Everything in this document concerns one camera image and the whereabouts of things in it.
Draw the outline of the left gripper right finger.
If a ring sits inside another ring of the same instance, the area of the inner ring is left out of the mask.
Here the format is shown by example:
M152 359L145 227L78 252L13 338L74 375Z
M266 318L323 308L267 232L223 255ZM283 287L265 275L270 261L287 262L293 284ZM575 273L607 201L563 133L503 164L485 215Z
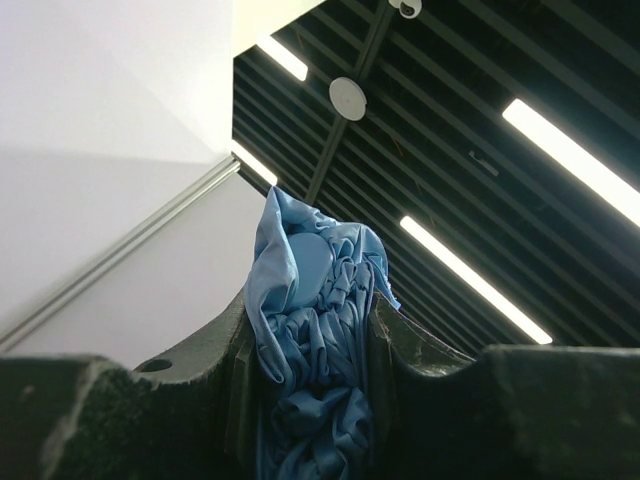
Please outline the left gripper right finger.
M470 358L376 295L372 479L635 479L635 349L493 345Z

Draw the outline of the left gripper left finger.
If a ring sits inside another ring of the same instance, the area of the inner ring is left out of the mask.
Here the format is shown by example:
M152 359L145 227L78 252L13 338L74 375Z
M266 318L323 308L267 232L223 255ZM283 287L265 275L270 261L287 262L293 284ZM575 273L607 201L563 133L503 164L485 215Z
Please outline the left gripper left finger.
M95 355L3 356L5 479L250 479L255 341L237 295L128 369Z

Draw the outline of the light blue folding umbrella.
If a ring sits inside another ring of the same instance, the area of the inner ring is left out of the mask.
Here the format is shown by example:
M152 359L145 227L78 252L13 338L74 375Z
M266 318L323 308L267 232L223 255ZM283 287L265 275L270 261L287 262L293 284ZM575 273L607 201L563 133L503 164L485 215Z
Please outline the light blue folding umbrella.
M244 287L264 379L257 478L359 479L372 463L369 314L393 299L388 275L371 228L270 189Z

